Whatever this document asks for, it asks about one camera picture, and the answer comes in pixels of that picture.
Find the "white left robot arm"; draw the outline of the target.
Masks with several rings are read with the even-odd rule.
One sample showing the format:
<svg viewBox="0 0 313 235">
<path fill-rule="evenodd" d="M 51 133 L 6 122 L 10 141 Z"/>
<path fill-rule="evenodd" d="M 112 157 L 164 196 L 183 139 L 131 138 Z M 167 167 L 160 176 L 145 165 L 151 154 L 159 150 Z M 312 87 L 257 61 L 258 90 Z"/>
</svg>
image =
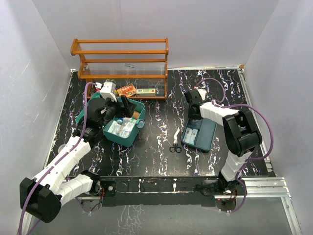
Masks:
<svg viewBox="0 0 313 235">
<path fill-rule="evenodd" d="M 20 183 L 20 206 L 44 223 L 51 222 L 68 201 L 82 193 L 100 192 L 99 176 L 84 171 L 73 180 L 65 178 L 78 162 L 102 139 L 103 128 L 114 118 L 131 118 L 137 104 L 121 96 L 117 101 L 101 96 L 85 103 L 77 128 L 61 152 L 32 179 Z"/>
</svg>

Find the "white blue-label packet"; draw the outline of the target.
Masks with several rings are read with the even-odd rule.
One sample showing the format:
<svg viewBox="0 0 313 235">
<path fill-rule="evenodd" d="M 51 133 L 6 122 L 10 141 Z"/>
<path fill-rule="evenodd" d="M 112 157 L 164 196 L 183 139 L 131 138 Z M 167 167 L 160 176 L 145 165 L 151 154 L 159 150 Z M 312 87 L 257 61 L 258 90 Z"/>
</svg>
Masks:
<svg viewBox="0 0 313 235">
<path fill-rule="evenodd" d="M 118 124 L 118 122 L 114 120 L 112 124 L 110 125 L 110 127 L 108 128 L 107 132 L 114 134 L 114 135 L 118 135 L 120 128 L 121 128 L 121 125 Z"/>
</svg>

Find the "blue white roll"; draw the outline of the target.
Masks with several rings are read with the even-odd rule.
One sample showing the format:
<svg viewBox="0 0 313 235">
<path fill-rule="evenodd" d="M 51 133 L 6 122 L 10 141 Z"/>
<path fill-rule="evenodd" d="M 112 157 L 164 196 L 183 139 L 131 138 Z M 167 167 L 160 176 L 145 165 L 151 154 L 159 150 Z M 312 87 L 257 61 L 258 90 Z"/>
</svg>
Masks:
<svg viewBox="0 0 313 235">
<path fill-rule="evenodd" d="M 123 118 L 118 118 L 116 121 L 118 124 L 122 125 L 123 124 Z"/>
</svg>

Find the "brown bottle orange cap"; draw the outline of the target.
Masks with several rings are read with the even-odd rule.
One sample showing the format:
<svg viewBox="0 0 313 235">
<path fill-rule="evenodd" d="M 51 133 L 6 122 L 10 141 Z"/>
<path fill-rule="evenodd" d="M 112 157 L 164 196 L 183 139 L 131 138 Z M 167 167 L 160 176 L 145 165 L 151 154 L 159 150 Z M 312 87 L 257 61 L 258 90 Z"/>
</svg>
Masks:
<svg viewBox="0 0 313 235">
<path fill-rule="evenodd" d="M 137 111 L 134 111 L 132 118 L 139 119 L 139 117 L 140 117 L 140 113 Z"/>
</svg>

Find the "blue white packet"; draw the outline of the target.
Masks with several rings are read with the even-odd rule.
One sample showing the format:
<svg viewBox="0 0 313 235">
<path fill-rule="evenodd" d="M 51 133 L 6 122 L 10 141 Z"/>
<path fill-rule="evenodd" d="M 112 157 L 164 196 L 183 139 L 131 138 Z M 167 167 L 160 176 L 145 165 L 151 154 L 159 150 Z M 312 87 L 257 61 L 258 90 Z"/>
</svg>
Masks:
<svg viewBox="0 0 313 235">
<path fill-rule="evenodd" d="M 189 144 L 194 144 L 197 133 L 198 129 L 187 128 L 183 141 Z"/>
</svg>

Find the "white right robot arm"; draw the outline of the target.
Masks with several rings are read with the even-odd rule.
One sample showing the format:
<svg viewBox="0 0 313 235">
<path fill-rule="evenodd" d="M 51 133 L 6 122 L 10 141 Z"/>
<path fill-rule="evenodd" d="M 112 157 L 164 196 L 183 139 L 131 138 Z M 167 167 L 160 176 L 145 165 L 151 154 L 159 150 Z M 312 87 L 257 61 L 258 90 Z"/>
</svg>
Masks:
<svg viewBox="0 0 313 235">
<path fill-rule="evenodd" d="M 206 90 L 185 92 L 188 120 L 181 143 L 199 151 L 210 151 L 218 125 L 224 128 L 228 154 L 216 180 L 204 180 L 196 189 L 205 195 L 230 194 L 241 177 L 241 171 L 254 149 L 262 143 L 262 136 L 249 109 L 236 110 L 205 100 Z"/>
</svg>

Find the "white bottle green label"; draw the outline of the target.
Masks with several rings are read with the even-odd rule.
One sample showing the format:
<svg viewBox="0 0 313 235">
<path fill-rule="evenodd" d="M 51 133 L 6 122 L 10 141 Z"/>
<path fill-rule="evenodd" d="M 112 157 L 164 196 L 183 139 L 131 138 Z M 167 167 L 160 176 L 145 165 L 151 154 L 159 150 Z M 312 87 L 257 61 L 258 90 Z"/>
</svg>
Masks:
<svg viewBox="0 0 313 235">
<path fill-rule="evenodd" d="M 123 122 L 131 122 L 131 123 L 136 124 L 137 120 L 135 118 L 132 118 L 132 117 L 127 117 L 127 118 L 124 117 Z"/>
</svg>

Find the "green plastic medicine box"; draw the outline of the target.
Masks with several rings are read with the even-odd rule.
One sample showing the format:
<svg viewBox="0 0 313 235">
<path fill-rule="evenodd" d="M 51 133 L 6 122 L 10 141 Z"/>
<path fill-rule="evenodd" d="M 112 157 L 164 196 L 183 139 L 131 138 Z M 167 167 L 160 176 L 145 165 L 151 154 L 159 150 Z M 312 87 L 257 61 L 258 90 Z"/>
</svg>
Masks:
<svg viewBox="0 0 313 235">
<path fill-rule="evenodd" d="M 93 147 L 106 137 L 109 141 L 130 147 L 141 128 L 139 125 L 144 125 L 144 119 L 143 103 L 125 95 L 112 101 L 95 93 L 87 102 L 87 124 L 83 140 Z"/>
</svg>

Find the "blue grey divided tray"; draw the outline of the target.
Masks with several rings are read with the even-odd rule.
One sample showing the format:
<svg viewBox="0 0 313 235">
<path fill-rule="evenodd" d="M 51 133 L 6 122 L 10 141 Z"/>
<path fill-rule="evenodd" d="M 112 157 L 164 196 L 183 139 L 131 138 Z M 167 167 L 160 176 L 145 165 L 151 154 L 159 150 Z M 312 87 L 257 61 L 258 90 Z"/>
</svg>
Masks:
<svg viewBox="0 0 313 235">
<path fill-rule="evenodd" d="M 194 144 L 189 144 L 183 141 L 187 128 L 198 129 Z M 202 118 L 201 120 L 188 119 L 182 133 L 181 142 L 191 148 L 197 149 L 198 151 L 207 153 L 211 150 L 216 128 L 217 123 L 206 118 Z"/>
</svg>

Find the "clear plastic bag packet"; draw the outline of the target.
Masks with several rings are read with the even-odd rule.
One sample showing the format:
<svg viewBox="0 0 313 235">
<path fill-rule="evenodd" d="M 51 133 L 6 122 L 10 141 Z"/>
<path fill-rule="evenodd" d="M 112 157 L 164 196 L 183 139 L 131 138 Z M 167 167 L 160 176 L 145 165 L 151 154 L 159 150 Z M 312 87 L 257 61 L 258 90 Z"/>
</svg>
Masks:
<svg viewBox="0 0 313 235">
<path fill-rule="evenodd" d="M 121 125 L 120 131 L 119 131 L 119 137 L 121 138 L 128 138 L 130 133 L 132 132 L 135 124 L 131 122 L 125 122 Z"/>
</svg>

